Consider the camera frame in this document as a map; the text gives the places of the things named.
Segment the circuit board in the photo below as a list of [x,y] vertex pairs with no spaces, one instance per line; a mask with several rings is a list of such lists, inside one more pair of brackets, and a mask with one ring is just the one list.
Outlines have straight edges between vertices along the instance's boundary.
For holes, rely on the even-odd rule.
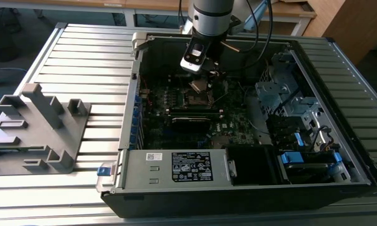
[[[220,149],[228,144],[253,144],[252,126],[244,106],[244,89],[226,79],[213,89],[197,93],[189,80],[168,78],[146,81],[144,99],[144,149]],[[192,117],[173,116],[172,111],[189,110]],[[192,122],[173,127],[176,120]]]

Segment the blue clip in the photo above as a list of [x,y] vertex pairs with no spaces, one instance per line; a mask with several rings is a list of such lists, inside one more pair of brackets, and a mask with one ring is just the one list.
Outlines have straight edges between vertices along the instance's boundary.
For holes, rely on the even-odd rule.
[[342,157],[341,157],[340,153],[336,152],[333,154],[333,157],[334,157],[336,162],[341,162],[342,161]]
[[297,139],[298,145],[300,145],[300,146],[304,146],[304,142],[302,142],[302,140],[301,140],[300,133],[294,133],[294,137],[296,137],[296,139]]
[[137,141],[137,137],[136,136],[133,136],[133,135],[130,135],[130,143],[136,143],[136,141]]
[[138,119],[133,118],[132,124],[133,124],[133,126],[138,125]]
[[137,134],[137,131],[138,131],[137,127],[132,127],[132,134]]
[[102,177],[109,177],[110,176],[110,167],[98,167],[96,175],[102,176]]
[[285,152],[281,155],[282,163],[304,163],[300,152]]

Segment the warning label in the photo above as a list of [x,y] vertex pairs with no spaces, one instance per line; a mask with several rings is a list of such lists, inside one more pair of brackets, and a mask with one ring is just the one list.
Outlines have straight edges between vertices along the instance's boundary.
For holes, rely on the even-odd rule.
[[172,153],[174,182],[213,181],[209,152]]

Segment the floor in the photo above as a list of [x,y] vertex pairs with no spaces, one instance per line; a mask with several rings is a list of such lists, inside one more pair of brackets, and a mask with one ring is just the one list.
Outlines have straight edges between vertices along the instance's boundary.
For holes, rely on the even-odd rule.
[[[12,39],[21,52],[17,59],[0,63],[0,68],[29,68],[57,22],[114,25],[114,15],[110,13],[45,10],[44,18],[37,19],[30,9],[18,9],[18,12],[17,18],[22,30],[12,35]],[[125,24],[122,15],[116,16],[116,19],[121,25]],[[145,27],[177,28],[177,16],[146,16],[145,18],[138,15],[137,24]],[[377,91],[377,56],[373,52],[366,55],[357,68]],[[0,71],[0,96],[13,93],[22,76],[22,71]]]

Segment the barcode sticker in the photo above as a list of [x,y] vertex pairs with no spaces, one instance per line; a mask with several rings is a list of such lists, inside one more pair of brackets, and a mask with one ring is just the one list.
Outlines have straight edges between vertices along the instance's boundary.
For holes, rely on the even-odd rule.
[[146,153],[146,161],[161,161],[162,153]]
[[113,7],[121,7],[121,4],[108,4],[108,3],[104,3],[105,6],[113,6]]

